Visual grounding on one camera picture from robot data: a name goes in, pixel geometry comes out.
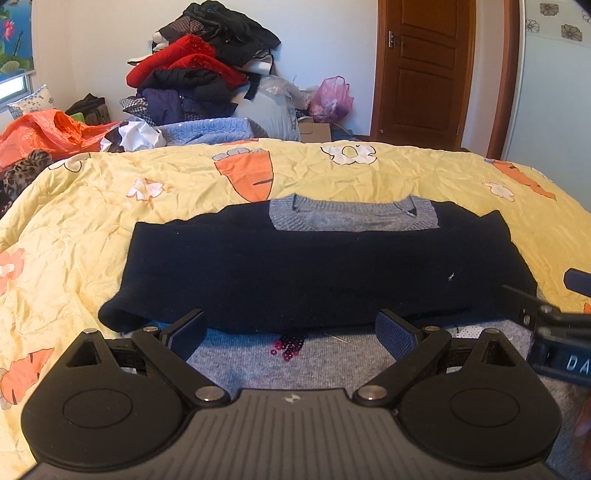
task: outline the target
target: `cardboard box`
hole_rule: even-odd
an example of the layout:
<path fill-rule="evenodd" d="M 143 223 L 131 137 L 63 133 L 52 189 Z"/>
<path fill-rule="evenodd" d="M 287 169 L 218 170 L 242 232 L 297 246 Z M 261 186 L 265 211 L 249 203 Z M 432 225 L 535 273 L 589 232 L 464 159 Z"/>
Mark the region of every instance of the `cardboard box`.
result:
<path fill-rule="evenodd" d="M 314 124 L 311 122 L 300 122 L 300 133 L 302 143 L 328 143 L 332 142 L 330 124 Z"/>

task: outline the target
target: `red sequins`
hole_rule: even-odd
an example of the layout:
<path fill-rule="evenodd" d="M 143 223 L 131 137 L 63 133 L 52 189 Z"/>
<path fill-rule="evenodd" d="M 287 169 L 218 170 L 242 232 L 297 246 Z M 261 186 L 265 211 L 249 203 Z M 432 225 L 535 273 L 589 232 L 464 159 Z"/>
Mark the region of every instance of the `red sequins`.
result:
<path fill-rule="evenodd" d="M 306 337 L 304 336 L 283 335 L 279 340 L 275 341 L 270 353 L 276 356 L 280 351 L 284 351 L 282 354 L 283 360 L 288 362 L 300 354 L 305 340 Z"/>

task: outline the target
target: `door frame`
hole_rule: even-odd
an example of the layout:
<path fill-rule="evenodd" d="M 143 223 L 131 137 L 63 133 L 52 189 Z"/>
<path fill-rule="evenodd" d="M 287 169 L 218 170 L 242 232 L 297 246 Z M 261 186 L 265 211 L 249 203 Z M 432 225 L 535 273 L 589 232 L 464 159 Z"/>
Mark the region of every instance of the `door frame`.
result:
<path fill-rule="evenodd" d="M 492 126 L 491 141 L 488 145 L 488 158 L 502 160 L 506 151 L 507 139 L 511 136 L 512 118 L 515 115 L 520 85 L 518 81 L 523 62 L 521 18 L 525 18 L 522 0 L 504 0 L 505 39 L 503 46 L 503 65 L 499 99 L 496 104 L 495 121 Z"/>
<path fill-rule="evenodd" d="M 464 83 L 464 97 L 462 100 L 462 113 L 460 124 L 456 135 L 456 150 L 460 148 L 466 116 L 468 114 L 468 103 L 470 101 L 470 90 L 472 88 L 472 72 L 474 71 L 474 46 L 476 44 L 476 0 L 470 2 L 470 28 L 468 38 L 468 63 L 466 66 L 466 81 Z M 379 121 L 382 116 L 382 100 L 384 95 L 384 76 L 386 63 L 386 43 L 388 41 L 388 0 L 378 0 L 378 55 L 375 64 L 375 89 L 374 89 L 374 111 L 371 121 L 371 141 L 377 141 L 379 135 Z"/>

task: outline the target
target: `floral wall tile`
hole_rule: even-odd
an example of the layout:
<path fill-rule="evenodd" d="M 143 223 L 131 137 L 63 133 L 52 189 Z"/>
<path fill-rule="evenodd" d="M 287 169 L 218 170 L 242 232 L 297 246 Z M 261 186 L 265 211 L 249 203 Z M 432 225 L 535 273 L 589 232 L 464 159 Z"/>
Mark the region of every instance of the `floral wall tile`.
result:
<path fill-rule="evenodd" d="M 574 0 L 525 0 L 525 33 L 591 48 L 591 15 Z"/>
<path fill-rule="evenodd" d="M 562 38 L 569 40 L 583 41 L 583 32 L 574 25 L 564 24 L 561 28 Z"/>
<path fill-rule="evenodd" d="M 558 4 L 540 4 L 540 13 L 545 17 L 558 15 L 559 10 Z"/>
<path fill-rule="evenodd" d="M 540 33 L 540 23 L 531 18 L 525 19 L 525 31 L 528 33 Z"/>

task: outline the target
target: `metal screw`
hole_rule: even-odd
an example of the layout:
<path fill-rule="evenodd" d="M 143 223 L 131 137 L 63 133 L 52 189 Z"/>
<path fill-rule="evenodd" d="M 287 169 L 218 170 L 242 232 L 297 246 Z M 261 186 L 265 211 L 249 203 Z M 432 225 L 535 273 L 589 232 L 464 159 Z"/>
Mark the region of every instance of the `metal screw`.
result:
<path fill-rule="evenodd" d="M 226 395 L 226 392 L 220 387 L 214 385 L 210 387 L 201 387 L 195 392 L 195 396 L 202 401 L 218 401 Z"/>
<path fill-rule="evenodd" d="M 357 394 L 364 400 L 381 400 L 386 398 L 388 390 L 379 385 L 366 385 L 357 390 Z"/>

